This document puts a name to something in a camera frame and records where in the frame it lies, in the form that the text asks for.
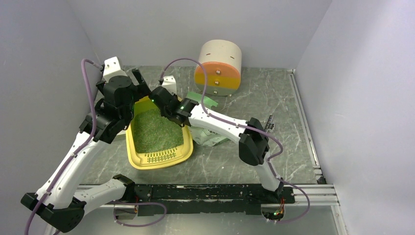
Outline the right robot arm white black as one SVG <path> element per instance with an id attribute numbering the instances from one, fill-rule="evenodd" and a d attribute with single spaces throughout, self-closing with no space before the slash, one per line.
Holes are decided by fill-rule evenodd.
<path id="1" fill-rule="evenodd" d="M 275 203 L 283 196 L 283 178 L 277 173 L 271 159 L 269 139 L 256 118 L 232 118 L 204 106 L 203 102 L 185 98 L 182 101 L 166 88 L 159 86 L 149 95 L 161 115 L 177 125 L 199 127 L 213 131 L 238 145 L 238 156 L 254 167 L 268 202 Z"/>

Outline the green cat litter bag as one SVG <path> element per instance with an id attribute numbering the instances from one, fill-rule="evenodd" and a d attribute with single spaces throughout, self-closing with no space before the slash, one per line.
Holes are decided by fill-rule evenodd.
<path id="1" fill-rule="evenodd" d="M 189 98 L 191 100 L 194 100 L 200 103 L 202 95 L 195 93 L 195 92 L 188 92 L 186 95 L 186 98 Z M 209 109 L 211 109 L 212 107 L 218 106 L 218 103 L 216 101 L 214 101 L 213 99 L 207 96 L 204 97 L 203 103 L 205 107 Z M 191 126 L 189 127 L 189 130 L 192 135 L 192 139 L 199 145 L 212 147 L 218 144 L 222 144 L 223 142 L 226 142 L 229 140 L 228 138 L 221 136 L 208 129 Z"/>

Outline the round cream drawer cabinet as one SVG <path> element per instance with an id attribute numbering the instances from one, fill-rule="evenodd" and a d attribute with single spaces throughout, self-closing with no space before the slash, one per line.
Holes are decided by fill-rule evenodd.
<path id="1" fill-rule="evenodd" d="M 206 93 L 228 96 L 241 84 L 242 52 L 239 46 L 226 40 L 206 42 L 198 61 L 207 72 Z"/>

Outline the yellow litter box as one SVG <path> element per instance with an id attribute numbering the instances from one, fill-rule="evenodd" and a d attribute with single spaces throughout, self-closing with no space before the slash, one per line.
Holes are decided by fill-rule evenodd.
<path id="1" fill-rule="evenodd" d="M 134 118 L 125 137 L 128 160 L 139 170 L 177 165 L 193 153 L 189 128 L 162 117 L 158 107 L 147 96 L 134 104 Z"/>

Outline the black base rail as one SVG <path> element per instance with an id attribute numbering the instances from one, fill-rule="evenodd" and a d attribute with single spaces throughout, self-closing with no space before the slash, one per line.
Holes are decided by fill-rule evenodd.
<path id="1" fill-rule="evenodd" d="M 234 213 L 262 215 L 262 208 L 295 203 L 291 187 L 271 192 L 261 184 L 168 185 L 137 184 L 135 197 L 128 202 L 157 202 L 160 206 L 141 206 L 139 216 L 163 214 Z"/>

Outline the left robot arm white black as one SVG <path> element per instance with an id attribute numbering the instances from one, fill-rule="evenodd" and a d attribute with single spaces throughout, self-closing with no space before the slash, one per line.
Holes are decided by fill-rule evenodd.
<path id="1" fill-rule="evenodd" d="M 68 154 L 41 188 L 21 199 L 32 215 L 62 233 L 73 230 L 85 215 L 102 205 L 112 201 L 128 204 L 137 197 L 135 183 L 121 174 L 102 185 L 77 191 L 95 158 L 129 126 L 134 103 L 150 94 L 138 69 L 132 71 L 132 77 L 111 75 L 108 81 L 98 82 L 97 87 L 103 98 L 92 103 Z"/>

